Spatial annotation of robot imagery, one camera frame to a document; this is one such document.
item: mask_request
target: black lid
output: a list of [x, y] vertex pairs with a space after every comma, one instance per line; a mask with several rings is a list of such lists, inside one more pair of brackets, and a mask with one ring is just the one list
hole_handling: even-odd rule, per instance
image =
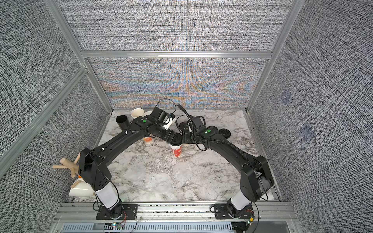
[[172, 140], [170, 141], [170, 145], [177, 147], [177, 146], [180, 146], [182, 143], [183, 143], [183, 137], [181, 136], [181, 134], [175, 133], [173, 135]]
[[189, 133], [189, 125], [188, 122], [181, 122], [179, 124], [179, 128], [183, 131], [181, 133]]
[[220, 129], [219, 133], [221, 133], [225, 139], [228, 139], [231, 136], [231, 132], [227, 129]]
[[127, 120], [127, 118], [128, 117], [126, 115], [120, 115], [120, 116], [117, 116], [117, 118], [115, 119], [115, 121], [117, 123], [123, 123], [123, 122], [125, 122]]

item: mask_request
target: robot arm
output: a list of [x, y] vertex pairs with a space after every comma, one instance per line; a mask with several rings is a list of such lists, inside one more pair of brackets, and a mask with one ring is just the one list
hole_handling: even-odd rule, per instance
[[150, 115], [134, 119], [129, 127], [110, 141], [90, 150], [81, 151], [79, 175], [91, 185], [96, 195], [113, 218], [121, 215], [122, 202], [110, 183], [107, 166], [130, 145], [150, 134], [168, 143], [181, 144], [181, 135], [168, 129], [175, 116], [155, 107]]
[[180, 130], [178, 126], [182, 135], [176, 133], [168, 129], [174, 118], [173, 114], [167, 114], [155, 107], [150, 115], [134, 119], [127, 129], [110, 141], [92, 150], [85, 148], [81, 151], [79, 175], [95, 190], [112, 219], [120, 218], [122, 202], [110, 183], [111, 174], [107, 166], [130, 145], [150, 134], [175, 146], [181, 145], [182, 142], [203, 144], [205, 148], [216, 151], [229, 161], [241, 174], [240, 192], [227, 202], [228, 210], [233, 217], [239, 216], [246, 205], [259, 200], [272, 186], [272, 175], [264, 157], [256, 158], [240, 150], [226, 140], [215, 126], [206, 127], [200, 117], [192, 117], [180, 124], [187, 129], [192, 128], [193, 132]]
[[224, 157], [240, 172], [240, 192], [227, 202], [231, 216], [239, 217], [246, 205], [259, 200], [272, 187], [273, 178], [267, 160], [261, 155], [255, 157], [237, 148], [218, 131], [217, 127], [206, 127], [199, 116], [191, 116], [191, 121], [182, 122], [179, 130], [183, 134], [184, 144], [203, 144], [205, 148], [212, 149]]

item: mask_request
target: cable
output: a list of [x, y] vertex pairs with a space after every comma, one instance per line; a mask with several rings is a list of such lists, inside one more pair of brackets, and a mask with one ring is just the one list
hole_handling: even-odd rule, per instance
[[248, 162], [249, 162], [249, 165], [252, 167], [252, 169], [254, 170], [254, 173], [256, 174], [256, 176], [258, 177], [258, 179], [259, 179], [259, 181], [260, 181], [260, 184], [261, 184], [261, 186], [262, 186], [262, 188], [263, 188], [263, 191], [266, 193], [266, 196], [267, 196], [267, 199], [268, 199], [268, 195], [267, 195], [267, 192], [266, 192], [266, 190], [265, 190], [265, 188], [264, 188], [264, 185], [263, 185], [263, 183], [262, 183], [262, 181], [261, 181], [261, 179], [260, 179], [260, 177], [259, 177], [259, 174], [257, 173], [257, 171], [254, 169], [254, 166], [251, 164], [251, 162], [250, 162], [250, 160], [249, 160], [249, 158], [245, 155], [245, 152], [244, 151], [242, 151], [240, 148], [238, 148], [236, 145], [234, 145], [233, 143], [231, 143], [231, 142], [229, 142], [228, 140], [220, 140], [220, 139], [212, 139], [212, 138], [208, 138], [208, 139], [203, 139], [203, 140], [198, 140], [198, 141], [195, 141], [194, 140], [194, 126], [193, 126], [193, 122], [192, 122], [192, 118], [191, 118], [191, 116], [189, 115], [189, 113], [185, 110], [185, 108], [181, 105], [181, 104], [178, 104], [178, 107], [179, 107], [179, 109], [183, 112], [183, 113], [185, 113], [185, 115], [188, 117], [188, 120], [189, 120], [189, 122], [190, 122], [190, 128], [191, 128], [191, 130], [192, 130], [192, 138], [191, 138], [191, 140], [192, 140], [192, 142], [193, 143], [201, 143], [201, 142], [209, 142], [209, 141], [213, 141], [213, 142], [221, 142], [221, 143], [226, 143], [226, 144], [228, 144], [229, 146], [231, 146], [235, 151], [237, 151], [241, 156], [242, 156], [242, 158], [244, 158], [245, 160], [247, 160]]
[[197, 116], [197, 117], [200, 117], [200, 118], [202, 118], [202, 120], [203, 120], [203, 125], [206, 125], [206, 120], [205, 120], [205, 118], [203, 117], [203, 116]]
[[[100, 206], [98, 205], [98, 200], [97, 200], [97, 195], [95, 195], [96, 196], [96, 201], [93, 203], [93, 205], [92, 205], [92, 209], [94, 210], [94, 211], [100, 211]], [[98, 209], [96, 210], [95, 208], [94, 208], [94, 204], [97, 202], [97, 207], [98, 207]]]
[[199, 146], [198, 146], [198, 144], [196, 143], [195, 144], [197, 147], [198, 147], [198, 149], [200, 150], [200, 151], [206, 151], [207, 150], [207, 148], [205, 147], [205, 149], [203, 150], [203, 149], [201, 149]]
[[171, 101], [171, 102], [175, 105], [175, 111], [173, 111], [172, 114], [174, 114], [174, 113], [176, 112], [176, 109], [177, 109], [176, 104], [175, 104], [175, 102], [173, 102], [173, 101], [170, 100], [169, 98], [163, 98], [163, 99], [160, 99], [160, 100], [158, 101], [158, 103], [156, 104], [156, 106], [158, 106], [158, 104], [159, 104], [159, 102], [160, 102], [161, 100], [169, 100], [169, 101]]
[[117, 200], [116, 200], [116, 202], [114, 203], [114, 205], [112, 205], [112, 206], [110, 206], [109, 208], [106, 208], [106, 209], [111, 209], [111, 208], [113, 208], [114, 206], [116, 206], [116, 204], [118, 203], [118, 201], [119, 201], [119, 192], [118, 192], [118, 189], [117, 189], [117, 187], [115, 186], [115, 184], [109, 179], [109, 178], [107, 178], [102, 172], [101, 172], [101, 170], [100, 170], [100, 168], [99, 168], [99, 164], [97, 164], [97, 161], [95, 161], [95, 163], [96, 163], [96, 165], [97, 165], [97, 170], [106, 178], [106, 179], [108, 179], [109, 181], [110, 181], [110, 183], [112, 183], [112, 185], [114, 186], [114, 188], [115, 188], [115, 190], [117, 191]]
[[137, 214], [136, 213], [135, 213], [135, 217], [136, 217], [136, 225], [135, 225], [135, 228], [130, 233], [132, 233], [137, 227]]
[[256, 228], [257, 228], [258, 225], [259, 225], [259, 209], [258, 209], [258, 206], [255, 204], [255, 202], [252, 202], [252, 203], [257, 207], [257, 211], [258, 211], [258, 222], [257, 222], [257, 224], [256, 224], [256, 226], [255, 226], [254, 231], [252, 232], [252, 233], [254, 233], [254, 232], [256, 231]]
[[179, 128], [178, 119], [179, 119], [180, 117], [182, 117], [182, 116], [186, 116], [186, 114], [181, 115], [181, 116], [179, 116], [178, 118], [176, 118], [176, 121], [175, 121], [175, 123], [176, 123], [176, 127], [177, 127], [177, 129], [178, 129], [181, 133], [183, 133], [183, 134], [189, 134], [190, 132], [184, 132], [184, 131], [182, 131], [182, 130]]
[[123, 211], [123, 213], [125, 214], [125, 216], [124, 216], [123, 221], [120, 223], [120, 225], [122, 225], [122, 223], [124, 222], [122, 227], [124, 227], [126, 225], [126, 219], [127, 219], [127, 213], [125, 211]]

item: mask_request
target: aluminum frame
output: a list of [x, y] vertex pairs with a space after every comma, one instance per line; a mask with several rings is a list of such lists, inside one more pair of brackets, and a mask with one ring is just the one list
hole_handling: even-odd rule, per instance
[[[186, 202], [125, 202], [124, 204], [138, 204], [138, 222], [169, 223], [169, 222], [206, 222], [231, 223], [246, 220], [217, 220], [210, 212], [214, 204], [225, 204], [226, 201], [186, 201]], [[259, 212], [254, 213], [260, 222], [284, 221], [289, 230], [301, 233], [301, 228], [291, 202], [257, 201]], [[54, 218], [50, 233], [61, 231], [65, 223], [107, 223], [114, 220], [96, 220], [97, 212], [92, 209], [93, 202], [61, 203]]]
[[276, 189], [277, 196], [278, 196], [280, 201], [283, 201], [283, 196], [281, 195], [281, 191], [280, 191], [280, 188], [278, 186], [277, 180], [276, 180], [275, 176], [273, 175], [273, 169], [271, 167], [270, 161], [267, 158], [266, 151], [264, 150], [264, 147], [263, 147], [263, 145], [260, 141], [260, 138], [258, 136], [258, 131], [256, 130], [253, 119], [251, 118], [251, 115], [247, 112], [244, 112], [244, 116], [245, 116], [245, 119], [246, 119], [246, 123], [249, 126], [249, 130], [251, 132], [251, 135], [254, 138], [255, 144], [256, 144], [257, 149], [258, 149], [258, 153], [260, 155], [262, 155], [263, 157], [265, 157], [267, 162], [268, 162], [269, 170], [271, 170], [271, 173], [272, 173], [272, 178], [273, 178], [273, 182], [274, 182], [273, 185]]
[[111, 103], [102, 88], [100, 82], [98, 81], [96, 75], [94, 74], [89, 62], [85, 60], [81, 55], [81, 47], [75, 38], [69, 24], [67, 23], [65, 16], [63, 15], [61, 8], [57, 4], [55, 0], [44, 0], [45, 5], [48, 7], [50, 13], [52, 14], [55, 22], [57, 23], [58, 27], [60, 28], [62, 34], [65, 36], [66, 41], [70, 45], [71, 50], [75, 54], [75, 57], [79, 61], [80, 65], [82, 67], [86, 67], [88, 72], [88, 78], [93, 86], [93, 89], [95, 90], [96, 94], [98, 95], [99, 99], [101, 100], [102, 104], [104, 105], [106, 111], [108, 113], [111, 113], [113, 110], [113, 107], [111, 106]]
[[76, 84], [87, 73], [85, 67], [81, 67], [76, 74], [66, 83], [53, 100], [44, 108], [36, 119], [27, 127], [23, 134], [11, 145], [11, 147], [0, 157], [0, 177], [8, 171], [23, 150], [28, 146], [44, 124], [49, 120], [67, 95], [73, 90]]
[[280, 51], [282, 49], [282, 46], [285, 44], [286, 38], [288, 37], [290, 33], [290, 29], [293, 27], [293, 24], [298, 16], [298, 13], [303, 6], [303, 3], [305, 0], [294, 0], [288, 15], [286, 16], [285, 22], [282, 25], [281, 31], [279, 33], [279, 36], [276, 40], [276, 43], [273, 47], [273, 56], [271, 59], [269, 59], [268, 63], [264, 66], [263, 72], [251, 94], [251, 97], [249, 99], [249, 103], [247, 104], [247, 112], [250, 112], [252, 108], [255, 105], [256, 100], [259, 97], [259, 94], [261, 90], [263, 89], [263, 86], [271, 73], [271, 70], [273, 68], [273, 65], [276, 63], [276, 59], [278, 55], [280, 54]]
[[264, 58], [273, 55], [269, 51], [81, 51], [84, 58]]

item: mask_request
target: metal rail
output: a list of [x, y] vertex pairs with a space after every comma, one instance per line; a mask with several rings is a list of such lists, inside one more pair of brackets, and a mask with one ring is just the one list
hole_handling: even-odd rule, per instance
[[75, 85], [87, 73], [85, 67], [80, 68], [74, 77], [72, 77], [53, 100], [44, 108], [44, 110], [36, 117], [36, 119], [28, 126], [23, 134], [11, 145], [11, 147], [0, 157], [0, 177], [2, 177], [16, 161], [23, 150], [28, 146], [32, 139], [36, 136], [43, 125], [53, 115], [59, 105], [65, 100], [67, 95], [73, 90]]
[[252, 108], [255, 105], [256, 100], [258, 99], [258, 96], [269, 76], [271, 73], [272, 67], [274, 66], [276, 59], [278, 55], [280, 54], [280, 51], [282, 49], [282, 46], [284, 45], [286, 38], [289, 35], [290, 29], [294, 24], [295, 19], [298, 16], [298, 13], [303, 6], [305, 0], [294, 0], [293, 5], [291, 6], [288, 15], [286, 16], [285, 22], [282, 25], [282, 29], [279, 33], [279, 36], [277, 38], [276, 44], [273, 48], [273, 56], [272, 58], [266, 63], [264, 66], [263, 72], [255, 86], [255, 89], [253, 90], [253, 93], [249, 99], [249, 103], [247, 104], [247, 112], [250, 112]]
[[57, 23], [58, 27], [60, 28], [62, 34], [64, 35], [66, 41], [70, 45], [71, 50], [73, 51], [76, 59], [79, 61], [82, 67], [88, 69], [88, 79], [95, 90], [96, 94], [98, 95], [99, 99], [101, 100], [102, 104], [104, 105], [106, 111], [108, 113], [112, 112], [111, 103], [102, 88], [100, 82], [98, 81], [96, 75], [94, 74], [90, 64], [86, 61], [80, 51], [82, 50], [77, 39], [74, 36], [69, 24], [67, 23], [65, 16], [63, 15], [61, 8], [57, 4], [56, 0], [44, 0], [45, 5], [48, 7], [49, 12], [52, 14], [55, 22]]
[[84, 58], [262, 58], [270, 59], [269, 51], [81, 51]]
[[[124, 204], [138, 204], [137, 217], [143, 222], [191, 222], [217, 221], [210, 207], [216, 203], [226, 202], [127, 202]], [[260, 221], [298, 221], [290, 202], [258, 201]], [[92, 209], [92, 202], [61, 203], [54, 218], [54, 222], [104, 222], [96, 220], [97, 212]], [[239, 222], [244, 220], [225, 220]]]

